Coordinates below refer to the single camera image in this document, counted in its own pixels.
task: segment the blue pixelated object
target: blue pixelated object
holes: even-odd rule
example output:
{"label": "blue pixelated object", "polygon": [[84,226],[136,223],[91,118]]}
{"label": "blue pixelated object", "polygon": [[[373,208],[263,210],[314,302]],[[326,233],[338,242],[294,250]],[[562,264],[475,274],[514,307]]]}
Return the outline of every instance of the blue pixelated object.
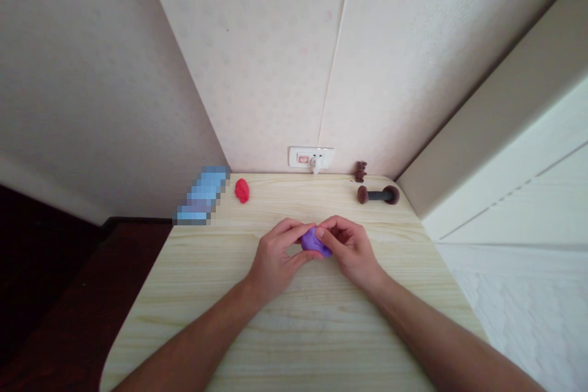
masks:
{"label": "blue pixelated object", "polygon": [[173,216],[175,225],[206,225],[225,192],[227,180],[231,176],[229,167],[202,167],[196,181],[188,190],[184,204],[178,207]]}

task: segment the purple play dough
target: purple play dough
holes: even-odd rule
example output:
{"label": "purple play dough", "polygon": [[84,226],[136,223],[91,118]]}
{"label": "purple play dough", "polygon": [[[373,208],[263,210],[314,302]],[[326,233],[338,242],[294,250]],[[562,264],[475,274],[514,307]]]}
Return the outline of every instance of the purple play dough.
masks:
{"label": "purple play dough", "polygon": [[330,257],[333,253],[319,240],[316,231],[316,227],[312,227],[301,237],[300,242],[302,244],[302,249],[307,251],[318,251],[324,257]]}

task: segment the hand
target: hand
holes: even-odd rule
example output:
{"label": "hand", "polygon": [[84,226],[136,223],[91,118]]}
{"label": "hand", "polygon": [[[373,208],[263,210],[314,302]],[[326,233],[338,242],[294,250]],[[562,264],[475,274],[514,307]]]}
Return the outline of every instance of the hand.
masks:
{"label": "hand", "polygon": [[301,251],[289,257],[286,248],[300,243],[300,238],[316,224],[303,224],[298,220],[284,219],[259,241],[257,253],[245,277],[262,305],[272,301],[290,285],[294,275],[306,262],[323,260],[318,251]]}
{"label": "hand", "polygon": [[333,252],[341,272],[362,290],[373,290],[386,276],[361,225],[341,216],[329,217],[317,226],[317,237]]}

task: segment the wall socket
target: wall socket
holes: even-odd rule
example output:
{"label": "wall socket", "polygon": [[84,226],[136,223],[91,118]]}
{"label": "wall socket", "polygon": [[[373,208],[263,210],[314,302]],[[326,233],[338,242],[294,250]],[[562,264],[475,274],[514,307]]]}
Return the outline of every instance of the wall socket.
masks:
{"label": "wall socket", "polygon": [[288,149],[288,164],[290,167],[312,169],[311,159],[315,157],[321,169],[329,168],[334,156],[335,149],[331,147],[292,146]]}

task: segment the light wood tabletop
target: light wood tabletop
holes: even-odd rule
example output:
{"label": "light wood tabletop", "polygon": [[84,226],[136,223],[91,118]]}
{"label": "light wood tabletop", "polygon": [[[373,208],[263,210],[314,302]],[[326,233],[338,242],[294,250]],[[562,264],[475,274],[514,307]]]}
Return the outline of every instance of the light wood tabletop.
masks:
{"label": "light wood tabletop", "polygon": [[[251,197],[233,188],[245,178]],[[368,190],[392,184],[366,176]],[[486,339],[464,295],[401,191],[397,205],[359,204],[347,175],[231,175],[210,225],[175,226],[106,361],[111,390],[157,348],[210,308],[249,270],[259,239],[285,217],[333,214],[365,226],[382,267],[423,300]],[[292,253],[300,245],[290,248]],[[243,330],[208,390],[431,390],[379,311],[334,257],[305,265],[291,286]]]}

